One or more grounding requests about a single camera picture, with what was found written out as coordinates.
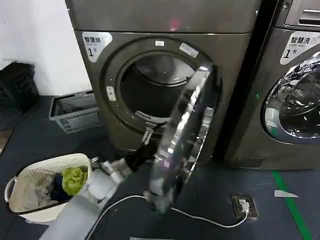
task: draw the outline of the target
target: dryer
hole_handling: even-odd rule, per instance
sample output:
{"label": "dryer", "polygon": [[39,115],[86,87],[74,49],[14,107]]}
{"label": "dryer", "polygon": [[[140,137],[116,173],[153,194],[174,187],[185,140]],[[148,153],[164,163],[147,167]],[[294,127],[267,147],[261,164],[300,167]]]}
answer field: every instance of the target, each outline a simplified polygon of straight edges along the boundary
{"label": "dryer", "polygon": [[[113,145],[136,150],[168,121],[196,69],[217,70],[210,157],[254,27],[260,0],[67,0],[92,88]],[[161,128],[155,140],[160,139]]]}
{"label": "dryer", "polygon": [[224,160],[312,169],[320,161],[320,1],[278,5]]}

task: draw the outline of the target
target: number 1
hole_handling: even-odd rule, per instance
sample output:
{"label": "number 1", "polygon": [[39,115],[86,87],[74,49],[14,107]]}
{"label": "number 1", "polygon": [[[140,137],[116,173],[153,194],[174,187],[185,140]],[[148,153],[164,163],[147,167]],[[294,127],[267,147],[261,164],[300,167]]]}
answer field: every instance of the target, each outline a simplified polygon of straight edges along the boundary
{"label": "number 1", "polygon": [[289,58],[289,53],[290,53],[290,49],[288,49],[286,51],[286,55],[283,57],[284,59],[288,59]]}
{"label": "number 1", "polygon": [[90,52],[89,57],[93,57],[94,55],[93,55],[92,52],[91,52],[91,48],[88,48],[88,50],[89,50],[89,52]]}

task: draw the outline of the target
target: open dryer door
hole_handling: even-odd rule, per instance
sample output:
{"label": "open dryer door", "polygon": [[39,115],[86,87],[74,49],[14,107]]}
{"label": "open dryer door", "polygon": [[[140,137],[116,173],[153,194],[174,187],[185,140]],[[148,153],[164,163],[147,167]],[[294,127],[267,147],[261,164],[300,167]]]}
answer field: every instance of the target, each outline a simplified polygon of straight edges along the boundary
{"label": "open dryer door", "polygon": [[160,213],[173,204],[195,168],[218,98],[217,69],[204,64],[183,89],[154,155],[145,195]]}

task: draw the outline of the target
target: gray plastic basket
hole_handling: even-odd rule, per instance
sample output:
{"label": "gray plastic basket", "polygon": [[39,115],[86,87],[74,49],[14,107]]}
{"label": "gray plastic basket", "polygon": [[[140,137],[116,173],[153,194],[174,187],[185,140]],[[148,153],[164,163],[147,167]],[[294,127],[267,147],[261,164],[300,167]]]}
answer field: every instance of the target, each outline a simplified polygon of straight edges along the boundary
{"label": "gray plastic basket", "polygon": [[49,119],[68,134],[102,125],[93,91],[54,97]]}

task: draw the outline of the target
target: basket handle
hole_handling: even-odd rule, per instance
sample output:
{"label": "basket handle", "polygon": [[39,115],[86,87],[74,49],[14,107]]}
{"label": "basket handle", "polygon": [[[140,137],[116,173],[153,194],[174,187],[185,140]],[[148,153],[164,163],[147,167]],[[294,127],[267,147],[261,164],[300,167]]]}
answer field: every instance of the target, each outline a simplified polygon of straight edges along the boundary
{"label": "basket handle", "polygon": [[15,177],[13,177],[13,178],[11,178],[9,181],[8,181],[8,183],[6,184],[6,186],[5,186],[5,189],[4,189],[4,200],[5,200],[5,202],[7,203],[7,202],[9,202],[9,200],[10,200],[10,197],[9,197],[9,189],[10,189],[10,187],[12,186],[12,183],[14,182],[14,184],[16,184],[16,182],[17,182],[17,177],[15,176]]}

